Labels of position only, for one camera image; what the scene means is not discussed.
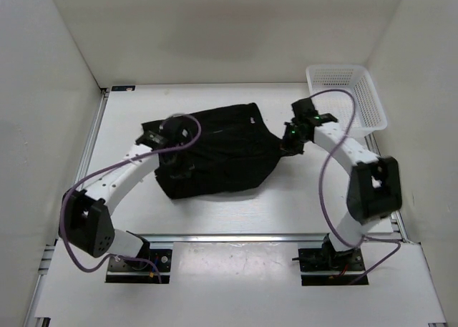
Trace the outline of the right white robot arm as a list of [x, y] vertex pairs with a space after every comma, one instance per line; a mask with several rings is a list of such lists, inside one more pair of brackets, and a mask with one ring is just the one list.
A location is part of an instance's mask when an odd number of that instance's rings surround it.
[[[307, 142], [328, 153], [318, 179], [320, 206], [331, 230], [323, 241], [321, 260], [336, 270], [347, 261], [347, 253], [360, 246], [369, 229], [402, 207], [399, 164], [393, 157], [380, 157], [364, 149], [342, 130], [332, 114], [319, 114], [311, 98], [294, 102], [292, 110], [293, 119], [285, 123], [282, 153], [302, 154]], [[349, 176], [347, 212], [337, 226], [331, 222], [323, 196], [324, 175], [331, 159]]]

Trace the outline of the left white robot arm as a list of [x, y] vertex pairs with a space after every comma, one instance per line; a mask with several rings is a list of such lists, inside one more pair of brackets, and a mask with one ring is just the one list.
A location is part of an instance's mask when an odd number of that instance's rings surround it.
[[59, 221], [59, 235], [69, 254], [70, 246], [93, 258], [114, 253], [125, 258], [135, 270], [150, 262], [146, 241], [133, 233], [114, 228], [112, 214], [123, 198], [144, 177], [159, 167], [160, 155], [173, 160], [179, 152], [193, 146], [202, 127], [191, 115], [173, 115], [159, 127], [145, 130], [117, 164], [81, 179], [64, 195]]

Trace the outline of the black shorts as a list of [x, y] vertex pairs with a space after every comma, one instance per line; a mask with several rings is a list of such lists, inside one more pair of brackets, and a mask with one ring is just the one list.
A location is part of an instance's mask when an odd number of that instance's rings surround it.
[[171, 179], [155, 170], [158, 185], [171, 200], [254, 189], [284, 157], [281, 139], [266, 127], [255, 103], [203, 110], [191, 116], [202, 127], [197, 142], [186, 149], [195, 165], [191, 177]]

